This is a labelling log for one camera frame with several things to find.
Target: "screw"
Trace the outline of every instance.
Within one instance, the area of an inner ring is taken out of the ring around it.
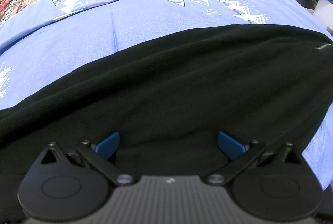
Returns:
[[[129,184],[133,181],[133,177],[128,174],[122,174],[117,177],[117,182],[120,184]]]
[[[224,182],[224,177],[220,174],[212,174],[212,175],[209,176],[208,180],[211,184],[216,185],[216,184],[223,183]]]
[[[90,146],[91,142],[86,139],[85,141],[82,142],[82,144]]]

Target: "bed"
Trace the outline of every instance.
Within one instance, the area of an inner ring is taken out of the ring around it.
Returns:
[[[0,109],[91,61],[157,37],[229,24],[285,24],[333,37],[295,0],[37,0],[0,25]],[[333,179],[333,105],[303,152]]]

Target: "circular mount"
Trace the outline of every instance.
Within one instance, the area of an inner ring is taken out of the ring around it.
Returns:
[[[100,173],[72,165],[57,144],[38,156],[19,190],[18,199],[27,216],[47,222],[83,218],[102,206],[109,184]],[[56,162],[43,162],[51,154]]]
[[[281,171],[265,166],[236,177],[232,193],[237,203],[251,215],[269,221],[296,221],[312,215],[322,198],[315,176],[297,169],[293,173]]]

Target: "black cloth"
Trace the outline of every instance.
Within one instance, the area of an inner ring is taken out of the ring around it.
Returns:
[[[333,190],[331,185],[328,185],[323,192],[323,199],[317,209],[317,215],[323,216],[323,219],[333,220]]]
[[[135,176],[217,170],[219,130],[303,150],[332,103],[330,44],[292,26],[229,25],[88,63],[0,111],[1,176],[24,175],[50,141],[73,148],[116,131],[116,165]]]

